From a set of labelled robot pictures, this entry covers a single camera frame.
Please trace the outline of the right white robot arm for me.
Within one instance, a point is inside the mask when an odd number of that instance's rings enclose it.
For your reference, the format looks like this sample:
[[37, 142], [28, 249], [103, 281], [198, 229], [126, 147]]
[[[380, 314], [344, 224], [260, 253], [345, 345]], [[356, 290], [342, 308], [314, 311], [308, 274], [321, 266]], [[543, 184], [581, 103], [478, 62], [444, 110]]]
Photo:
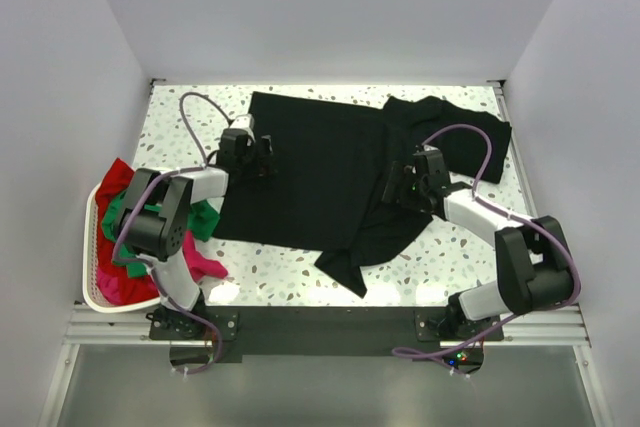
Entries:
[[453, 294], [429, 321], [441, 339], [469, 339], [501, 315], [521, 316], [572, 302], [579, 279], [560, 223], [514, 214], [451, 180], [442, 153], [429, 148], [413, 162], [391, 164], [382, 201], [438, 217], [486, 242], [495, 253], [496, 280]]

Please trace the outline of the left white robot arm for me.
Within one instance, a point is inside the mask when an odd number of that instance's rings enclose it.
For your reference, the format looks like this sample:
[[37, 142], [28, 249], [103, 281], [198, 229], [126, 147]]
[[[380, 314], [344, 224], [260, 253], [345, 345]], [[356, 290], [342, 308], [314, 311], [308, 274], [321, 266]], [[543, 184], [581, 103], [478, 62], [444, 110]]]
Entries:
[[207, 315], [195, 307], [201, 289], [183, 254], [191, 207], [226, 196], [241, 180], [273, 172], [272, 138], [248, 128], [224, 130], [213, 163], [135, 171], [114, 222], [113, 260], [145, 267], [161, 304], [175, 310], [171, 325], [183, 338], [196, 339], [207, 327]]

